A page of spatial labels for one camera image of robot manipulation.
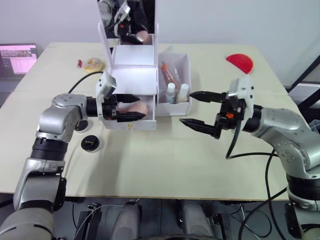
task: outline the white table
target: white table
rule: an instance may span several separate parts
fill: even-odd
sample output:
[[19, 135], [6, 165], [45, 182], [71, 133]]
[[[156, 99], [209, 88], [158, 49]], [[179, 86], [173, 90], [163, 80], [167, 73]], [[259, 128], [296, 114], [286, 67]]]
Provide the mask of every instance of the white table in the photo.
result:
[[[255, 104], [299, 112], [286, 90], [254, 46], [225, 44], [175, 44], [175, 52], [188, 53], [192, 90], [225, 92], [230, 81], [243, 73], [225, 60], [232, 53], [244, 53], [255, 64], [251, 74]], [[103, 59], [99, 43], [52, 43], [0, 109], [0, 192], [15, 191], [25, 159], [30, 156], [38, 119], [55, 95], [65, 93], [82, 76], [77, 60]], [[74, 93], [95, 96], [99, 76], [82, 82]], [[193, 101], [188, 118], [213, 124], [218, 103]], [[225, 154], [231, 131], [216, 140], [195, 132], [179, 117], [158, 117], [156, 131], [107, 130], [91, 118], [93, 127], [74, 133], [68, 146], [67, 196], [121, 196], [217, 200], [264, 200], [267, 198], [264, 171], [267, 156], [231, 160]], [[96, 135], [102, 150], [86, 153], [80, 142]], [[233, 151], [271, 152], [272, 147], [242, 132]], [[287, 185], [286, 174], [275, 158], [269, 170], [273, 194]], [[278, 199], [288, 199], [283, 194]]]

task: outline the computer monitor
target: computer monitor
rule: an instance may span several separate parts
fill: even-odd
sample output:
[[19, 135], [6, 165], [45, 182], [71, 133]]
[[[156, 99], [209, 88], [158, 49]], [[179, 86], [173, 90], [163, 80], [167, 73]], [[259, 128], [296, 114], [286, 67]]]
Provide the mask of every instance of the computer monitor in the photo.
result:
[[36, 60], [34, 43], [0, 44], [0, 79], [22, 79]]

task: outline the white wall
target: white wall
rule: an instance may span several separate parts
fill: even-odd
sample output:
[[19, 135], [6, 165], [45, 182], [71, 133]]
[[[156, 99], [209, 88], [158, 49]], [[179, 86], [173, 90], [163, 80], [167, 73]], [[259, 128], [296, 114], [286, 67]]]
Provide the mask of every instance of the white wall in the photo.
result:
[[[99, 42], [95, 4], [1, 0], [0, 43]], [[285, 86], [320, 53], [320, 0], [158, 0], [158, 22], [161, 43], [256, 45]]]

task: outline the red half-circle object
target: red half-circle object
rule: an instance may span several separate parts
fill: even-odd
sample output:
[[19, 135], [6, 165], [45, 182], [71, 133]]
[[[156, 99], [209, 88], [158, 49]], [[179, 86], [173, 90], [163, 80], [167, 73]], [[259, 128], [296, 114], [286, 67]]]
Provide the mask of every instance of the red half-circle object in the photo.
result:
[[242, 53], [232, 54], [228, 56], [226, 60], [237, 66], [245, 74], [250, 74], [254, 69], [254, 62], [252, 59]]

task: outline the white bottle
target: white bottle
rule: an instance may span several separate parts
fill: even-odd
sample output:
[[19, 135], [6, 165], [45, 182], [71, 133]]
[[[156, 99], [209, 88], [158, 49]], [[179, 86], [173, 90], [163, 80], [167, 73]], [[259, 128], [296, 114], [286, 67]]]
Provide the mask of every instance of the white bottle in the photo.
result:
[[188, 84], [182, 84], [179, 92], [178, 102], [179, 103], [185, 103], [188, 102], [188, 91], [189, 91], [189, 85]]
[[176, 85], [172, 82], [168, 84], [168, 88], [166, 90], [165, 96], [166, 100], [170, 104], [176, 103], [176, 91], [175, 91]]

